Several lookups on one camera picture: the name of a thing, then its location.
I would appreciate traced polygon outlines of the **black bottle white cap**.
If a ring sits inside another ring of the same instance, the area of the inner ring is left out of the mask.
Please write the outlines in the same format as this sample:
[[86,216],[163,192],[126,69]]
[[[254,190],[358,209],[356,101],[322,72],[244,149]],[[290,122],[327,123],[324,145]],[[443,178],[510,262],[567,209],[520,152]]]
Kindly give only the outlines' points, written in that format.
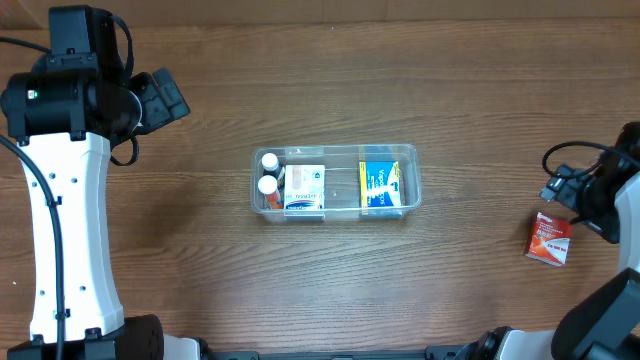
[[273,176],[277,181],[284,179],[285,169],[274,153],[266,153],[261,158],[263,175]]

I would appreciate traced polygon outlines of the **orange bottle white cap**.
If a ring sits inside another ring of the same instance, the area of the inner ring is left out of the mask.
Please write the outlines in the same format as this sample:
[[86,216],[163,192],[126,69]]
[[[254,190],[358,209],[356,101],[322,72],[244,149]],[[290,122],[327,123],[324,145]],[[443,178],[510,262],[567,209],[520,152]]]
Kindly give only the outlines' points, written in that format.
[[271,209],[284,208],[284,202],[278,189],[278,181],[274,176],[262,176],[258,181],[257,187]]

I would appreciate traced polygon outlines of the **white blue bandage box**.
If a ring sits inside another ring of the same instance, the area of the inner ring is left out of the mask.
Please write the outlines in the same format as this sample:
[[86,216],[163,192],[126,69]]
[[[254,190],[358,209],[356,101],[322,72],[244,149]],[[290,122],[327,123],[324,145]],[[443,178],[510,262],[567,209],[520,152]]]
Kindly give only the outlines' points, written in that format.
[[323,210],[325,208],[325,166],[286,165],[285,210]]

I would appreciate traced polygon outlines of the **blue yellow lozenge box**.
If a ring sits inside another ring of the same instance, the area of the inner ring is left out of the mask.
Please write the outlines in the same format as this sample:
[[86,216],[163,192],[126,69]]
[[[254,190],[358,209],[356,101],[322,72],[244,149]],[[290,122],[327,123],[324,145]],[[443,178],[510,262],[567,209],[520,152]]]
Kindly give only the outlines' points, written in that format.
[[362,208],[402,205],[402,172],[397,161],[360,161],[358,179]]

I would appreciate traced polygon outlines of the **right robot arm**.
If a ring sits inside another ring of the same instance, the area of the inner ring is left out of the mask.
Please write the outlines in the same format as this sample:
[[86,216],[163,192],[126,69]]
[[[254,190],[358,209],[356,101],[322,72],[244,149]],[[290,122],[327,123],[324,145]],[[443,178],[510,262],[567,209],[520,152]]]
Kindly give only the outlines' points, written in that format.
[[467,294],[484,333],[449,354],[456,359],[636,359],[639,337],[639,125],[622,127],[586,169],[545,166],[543,198],[571,223],[567,264],[553,267],[522,241],[482,242]]

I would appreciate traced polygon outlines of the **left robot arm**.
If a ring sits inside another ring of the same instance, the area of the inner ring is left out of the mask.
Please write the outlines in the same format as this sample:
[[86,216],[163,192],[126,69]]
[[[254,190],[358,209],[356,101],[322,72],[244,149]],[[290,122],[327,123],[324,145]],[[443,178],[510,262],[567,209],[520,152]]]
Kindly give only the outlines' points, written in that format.
[[29,187],[36,293],[26,342],[11,359],[203,359],[206,345],[166,334],[154,315],[126,317],[106,214],[113,149],[187,116],[171,73],[136,73],[120,55],[125,22],[83,6],[49,12],[51,44],[1,95],[2,144]]

